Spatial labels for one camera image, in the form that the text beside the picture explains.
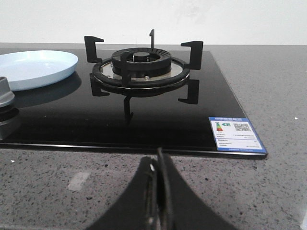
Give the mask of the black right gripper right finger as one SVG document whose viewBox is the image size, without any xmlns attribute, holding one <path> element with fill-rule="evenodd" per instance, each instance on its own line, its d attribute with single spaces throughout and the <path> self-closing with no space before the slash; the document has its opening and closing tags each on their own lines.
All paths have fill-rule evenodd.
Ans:
<svg viewBox="0 0 307 230">
<path fill-rule="evenodd" d="M 234 230 L 194 193 L 169 154 L 158 148 L 158 206 L 163 230 Z"/>
</svg>

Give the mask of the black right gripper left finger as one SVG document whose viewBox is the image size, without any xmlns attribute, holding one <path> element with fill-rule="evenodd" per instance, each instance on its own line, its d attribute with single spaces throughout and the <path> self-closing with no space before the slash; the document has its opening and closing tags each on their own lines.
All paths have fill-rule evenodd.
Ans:
<svg viewBox="0 0 307 230">
<path fill-rule="evenodd" d="M 154 230 L 157 225 L 157 169 L 149 157 L 141 158 L 137 171 L 118 200 L 89 230 Z"/>
</svg>

